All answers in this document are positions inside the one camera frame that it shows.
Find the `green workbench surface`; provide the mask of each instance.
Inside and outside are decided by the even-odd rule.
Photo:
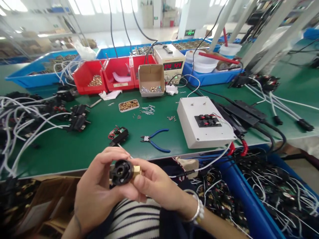
[[[299,49],[308,44],[309,40],[302,40],[295,46]],[[294,64],[305,64],[313,59],[315,53],[298,53],[286,56],[284,60],[289,58],[290,62]],[[12,91],[25,92],[26,90],[15,85],[12,82],[6,82],[4,77],[12,72],[22,68],[25,64],[0,66],[2,79],[0,80],[0,95]],[[318,92],[319,84],[318,69],[309,69],[306,67],[297,67],[283,62],[278,63],[272,72],[273,75],[281,77],[281,85],[275,92],[275,95],[295,100],[301,103],[309,104],[319,107]],[[232,100],[243,100],[248,104],[253,104],[260,101],[253,93],[246,87],[241,89],[228,89],[228,85],[213,85],[204,87],[204,89],[229,97]],[[29,92],[38,93],[43,97],[51,96],[56,91],[56,86],[47,86],[28,89]],[[122,146],[133,156],[143,159],[158,159],[175,155],[198,153],[203,151],[212,151],[213,148],[208,149],[188,149],[184,134],[177,115],[176,102],[179,98],[186,97],[190,90],[186,87],[180,88],[179,91],[186,91],[187,93],[180,93],[174,96],[165,94],[159,98],[141,98],[138,90],[125,91],[120,94],[115,100],[102,101],[94,108],[90,109],[88,113],[88,120],[90,125],[82,132],[67,133],[64,130],[54,129],[41,135],[35,142],[41,146],[40,149],[33,149],[29,147],[22,155],[17,174],[22,173],[22,177],[30,177],[35,175],[51,174],[66,171],[75,171],[86,169],[94,156],[101,152],[108,146],[110,140],[108,139],[109,132],[115,128],[116,125],[124,126],[129,130],[128,140]],[[227,104],[227,102],[220,97],[206,94],[214,100]],[[76,104],[92,104],[99,99],[99,96],[80,96],[76,101],[68,103],[67,107]],[[127,100],[137,99],[141,107],[148,105],[155,106],[154,115],[141,114],[141,119],[137,119],[139,109],[120,113],[118,104]],[[277,110],[278,115],[284,122],[279,129],[286,135],[287,139],[309,137],[318,135],[319,133],[319,112],[303,106],[287,103],[291,109],[297,114],[304,117],[311,123],[315,129],[312,132],[304,132],[296,123],[286,114]],[[269,121],[272,123],[271,106],[268,103],[261,103],[256,106],[257,109],[269,115]],[[167,117],[175,116],[176,121],[169,121]],[[150,143],[140,142],[142,135],[151,135],[156,130],[168,128],[168,132],[162,132],[156,135],[153,139],[154,143],[164,149],[171,150],[170,153],[162,153]],[[273,134],[275,140],[280,140],[278,134],[269,130]],[[262,144],[268,142],[265,136],[260,135],[256,130],[249,130],[245,139],[249,145]],[[15,156],[20,150],[22,142],[18,142],[13,157],[9,160],[9,166],[13,164]]]

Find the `bracelet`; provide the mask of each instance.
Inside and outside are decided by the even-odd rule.
[[[195,198],[198,202],[197,211],[196,211],[195,215],[190,220],[185,221],[185,222],[194,222],[194,224],[198,225],[198,223],[202,219],[204,219],[204,205],[203,205],[202,201],[199,199],[197,193],[195,193],[193,190],[185,189],[184,192],[192,193],[193,198]]]

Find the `pliers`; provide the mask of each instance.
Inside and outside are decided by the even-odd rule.
[[[154,148],[156,148],[158,151],[161,151],[163,153],[170,153],[170,150],[167,150],[167,149],[162,149],[160,147],[158,147],[156,144],[154,144],[150,138],[153,138],[155,135],[157,135],[158,133],[160,132],[164,132],[164,131],[169,131],[169,129],[160,129],[158,131],[156,131],[154,134],[152,134],[151,136],[141,136],[142,139],[144,140],[141,140],[141,142],[150,142],[151,145],[154,146]]]

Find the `red plastic bin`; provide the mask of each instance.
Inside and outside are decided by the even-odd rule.
[[[114,90],[131,90],[134,89],[133,74],[129,73],[128,67],[132,68],[132,57],[125,56],[119,58],[109,58],[103,63],[104,69],[102,70],[107,89],[109,91]],[[113,72],[116,72],[118,76],[131,76],[131,81],[117,82],[113,77]]]
[[[157,64],[152,55],[148,55],[148,59],[149,59],[149,64]],[[144,65],[144,60],[145,60],[145,55],[133,56],[131,75],[133,76],[133,79],[134,79],[135,88],[138,88],[138,89],[140,88],[140,81],[138,79],[139,66]]]
[[[103,91],[108,92],[100,62],[103,64],[105,60],[85,61],[75,72],[73,72],[74,82],[79,94],[92,95],[99,94]],[[88,86],[95,75],[101,76],[102,85]]]

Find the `digital sign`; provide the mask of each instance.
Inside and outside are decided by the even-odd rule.
[[[194,36],[195,34],[195,29],[194,30],[186,30],[185,31],[185,36]]]
[[[164,71],[166,70],[178,70],[181,69],[183,66],[182,61],[177,61],[177,62],[170,62],[170,63],[164,63]]]

